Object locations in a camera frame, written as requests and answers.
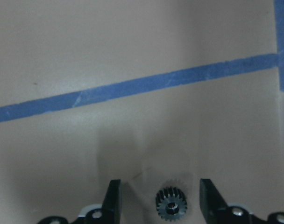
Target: gear bore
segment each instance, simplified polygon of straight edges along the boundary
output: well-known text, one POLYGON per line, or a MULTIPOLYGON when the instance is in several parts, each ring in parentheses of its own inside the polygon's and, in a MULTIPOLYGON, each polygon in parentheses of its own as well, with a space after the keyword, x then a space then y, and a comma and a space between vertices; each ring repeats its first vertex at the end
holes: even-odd
POLYGON ((163 188, 156 194, 156 210, 166 221, 180 219, 187 210, 184 193, 175 187, 163 188))

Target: metal gear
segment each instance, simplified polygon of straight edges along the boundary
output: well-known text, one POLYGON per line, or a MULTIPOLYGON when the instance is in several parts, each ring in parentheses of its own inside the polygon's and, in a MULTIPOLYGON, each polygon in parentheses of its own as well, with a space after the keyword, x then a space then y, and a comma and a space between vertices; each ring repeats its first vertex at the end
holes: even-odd
POLYGON ((156 194, 156 210, 166 221, 176 221, 187 211, 187 201, 184 193, 175 187, 163 188, 156 194))

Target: blue tape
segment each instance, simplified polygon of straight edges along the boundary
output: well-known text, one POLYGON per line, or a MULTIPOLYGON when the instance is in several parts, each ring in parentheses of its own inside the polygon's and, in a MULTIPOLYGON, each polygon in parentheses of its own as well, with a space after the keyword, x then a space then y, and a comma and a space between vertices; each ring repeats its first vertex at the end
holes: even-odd
POLYGON ((274 0, 280 90, 284 91, 284 0, 274 0))
POLYGON ((0 122, 95 104, 115 98, 277 67, 277 54, 173 71, 59 96, 0 107, 0 122))

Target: painter's tape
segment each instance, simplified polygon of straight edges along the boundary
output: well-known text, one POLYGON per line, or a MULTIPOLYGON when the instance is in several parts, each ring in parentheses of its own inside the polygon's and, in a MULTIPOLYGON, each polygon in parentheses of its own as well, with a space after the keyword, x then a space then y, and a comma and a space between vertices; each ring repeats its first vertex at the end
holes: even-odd
POLYGON ((280 90, 284 91, 284 0, 274 0, 280 90))
POLYGON ((270 69, 277 67, 277 63, 277 54, 260 55, 3 106, 0 107, 0 122, 95 104, 184 84, 270 69))

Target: blue line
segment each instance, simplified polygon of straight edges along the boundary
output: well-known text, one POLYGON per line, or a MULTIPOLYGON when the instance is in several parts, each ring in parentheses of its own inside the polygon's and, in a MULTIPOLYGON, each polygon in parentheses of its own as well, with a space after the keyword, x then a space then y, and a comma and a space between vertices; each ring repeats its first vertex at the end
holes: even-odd
POLYGON ((173 71, 0 107, 0 122, 95 104, 120 97, 277 67, 277 54, 266 54, 173 71))
POLYGON ((284 91, 284 0, 274 0, 280 90, 284 91))

